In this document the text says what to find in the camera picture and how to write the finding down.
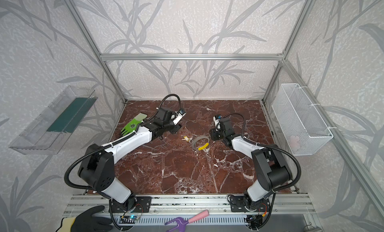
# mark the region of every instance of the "wallpaper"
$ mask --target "wallpaper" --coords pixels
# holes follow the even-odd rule
[[[0,230],[55,230],[74,190],[63,175],[91,143],[110,138],[123,104],[57,0],[0,0]],[[95,89],[93,107],[57,155],[9,144],[68,85]],[[74,173],[71,180],[81,183]]]
[[[261,99],[277,61],[109,61],[125,96],[133,100]]]
[[[266,109],[273,124],[271,129],[276,136],[275,141],[281,148],[289,150],[271,107],[280,84],[284,83],[293,83],[293,81],[283,68],[266,99]],[[324,231],[384,231],[384,221],[344,163],[332,141],[325,144],[314,155],[296,156],[296,158],[302,169],[298,187],[301,193],[310,195]],[[291,160],[289,162],[290,168],[296,174],[294,163]]]
[[[289,55],[384,189],[384,0],[316,0]]]
[[[305,0],[74,0],[102,53],[281,53]]]

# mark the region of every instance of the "black glove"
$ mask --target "black glove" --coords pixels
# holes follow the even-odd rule
[[[104,217],[93,217],[92,215],[103,211],[104,206],[95,206],[79,214],[73,222],[71,232],[95,232],[112,230],[111,219]]]

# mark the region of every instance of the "transparent acrylic container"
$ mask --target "transparent acrylic container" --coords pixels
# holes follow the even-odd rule
[[[22,154],[57,154],[96,101],[93,92],[68,86],[9,147]],[[82,99],[74,106],[76,98]]]
[[[299,84],[281,84],[272,109],[294,155],[310,155],[333,138]]]

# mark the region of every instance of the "vent grille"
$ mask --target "vent grille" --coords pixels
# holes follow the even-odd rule
[[[173,220],[177,217],[182,217],[184,220],[188,220],[193,217],[192,215],[143,215],[139,220],[135,220],[135,225],[164,225],[164,223]],[[191,223],[190,225],[244,225],[244,219],[242,215],[209,215],[204,219]]]

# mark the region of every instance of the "clear plastic tray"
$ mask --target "clear plastic tray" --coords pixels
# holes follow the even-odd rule
[[[9,147],[22,154],[57,154],[96,101],[93,92],[68,86]]]

